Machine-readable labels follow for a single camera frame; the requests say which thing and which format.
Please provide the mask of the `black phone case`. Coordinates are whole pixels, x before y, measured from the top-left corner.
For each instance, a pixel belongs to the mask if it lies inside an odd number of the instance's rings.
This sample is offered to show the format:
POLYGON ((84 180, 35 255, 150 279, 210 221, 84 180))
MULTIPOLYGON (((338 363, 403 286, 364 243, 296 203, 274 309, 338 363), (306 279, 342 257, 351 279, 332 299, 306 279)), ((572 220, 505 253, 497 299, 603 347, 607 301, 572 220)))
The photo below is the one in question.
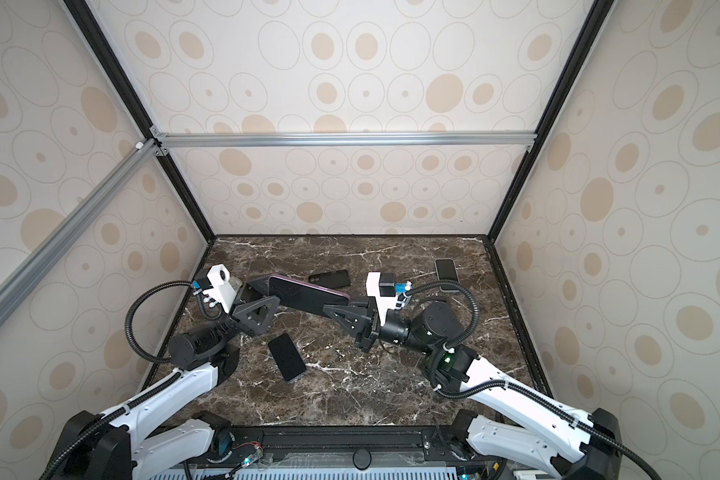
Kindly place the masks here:
POLYGON ((349 272, 346 269, 313 273, 308 282, 328 289, 342 289, 351 285, 349 272))

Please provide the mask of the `black phone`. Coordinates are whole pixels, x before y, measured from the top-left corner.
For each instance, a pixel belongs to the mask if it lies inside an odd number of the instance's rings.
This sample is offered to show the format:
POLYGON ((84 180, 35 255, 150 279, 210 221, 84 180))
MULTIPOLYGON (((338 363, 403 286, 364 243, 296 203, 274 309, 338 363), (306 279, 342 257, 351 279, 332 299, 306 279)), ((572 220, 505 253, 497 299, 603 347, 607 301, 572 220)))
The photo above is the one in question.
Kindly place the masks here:
POLYGON ((348 306, 350 296, 344 292, 311 284, 280 274, 253 278, 248 285, 263 296, 275 296, 280 305, 312 315, 328 317, 324 307, 348 306))
POLYGON ((459 281, 456 265, 452 259, 437 259, 435 261, 435 270, 440 281, 459 281))
POLYGON ((306 372, 306 364, 288 333, 270 340, 267 347, 285 382, 291 382, 306 372))

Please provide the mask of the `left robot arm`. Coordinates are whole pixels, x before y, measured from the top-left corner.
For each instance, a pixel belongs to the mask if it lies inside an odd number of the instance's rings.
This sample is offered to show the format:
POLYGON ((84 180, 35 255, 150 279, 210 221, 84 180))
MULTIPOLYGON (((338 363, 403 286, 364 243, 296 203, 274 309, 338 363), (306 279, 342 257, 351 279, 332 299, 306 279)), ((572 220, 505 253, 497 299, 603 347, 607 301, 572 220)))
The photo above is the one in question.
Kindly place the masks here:
POLYGON ((240 352, 232 341, 241 333, 265 333, 279 305, 278 297, 262 295, 233 280, 175 280, 147 290, 127 311, 125 336, 141 358, 169 364, 172 371, 114 407, 73 416, 63 427, 42 478, 149 479, 193 458, 226 462, 237 448, 228 420, 200 413, 167 430, 161 426, 236 371, 240 352), (139 345, 133 321, 146 300, 174 287, 187 288, 221 311, 212 320, 171 338, 168 354, 158 357, 139 345))

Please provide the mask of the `light blue case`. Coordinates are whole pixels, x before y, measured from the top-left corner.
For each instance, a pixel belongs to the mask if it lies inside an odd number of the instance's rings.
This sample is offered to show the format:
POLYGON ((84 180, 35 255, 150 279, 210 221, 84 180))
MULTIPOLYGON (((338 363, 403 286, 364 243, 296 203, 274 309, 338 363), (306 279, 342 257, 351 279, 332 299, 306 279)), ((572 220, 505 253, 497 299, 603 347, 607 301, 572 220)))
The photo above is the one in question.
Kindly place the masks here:
POLYGON ((453 286, 459 282, 456 264, 452 259, 436 259, 435 271, 437 279, 441 282, 439 286, 442 292, 457 293, 458 289, 453 286))

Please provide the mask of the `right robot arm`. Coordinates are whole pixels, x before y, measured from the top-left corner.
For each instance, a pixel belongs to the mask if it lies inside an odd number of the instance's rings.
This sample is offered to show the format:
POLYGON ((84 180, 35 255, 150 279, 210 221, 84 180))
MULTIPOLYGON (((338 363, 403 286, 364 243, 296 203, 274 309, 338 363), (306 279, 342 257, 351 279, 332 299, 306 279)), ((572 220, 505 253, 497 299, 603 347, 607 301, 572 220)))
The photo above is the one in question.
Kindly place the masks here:
POLYGON ((456 443, 472 454, 502 457, 558 479, 616 479, 630 460, 649 478, 658 472, 621 441, 611 413, 578 409, 528 387, 466 346, 480 323, 472 292, 453 280, 418 287, 368 276, 367 295, 345 295, 318 305, 363 351, 389 343, 424 356, 423 375, 448 400, 468 399, 507 418, 491 421, 465 412, 456 422, 456 443))

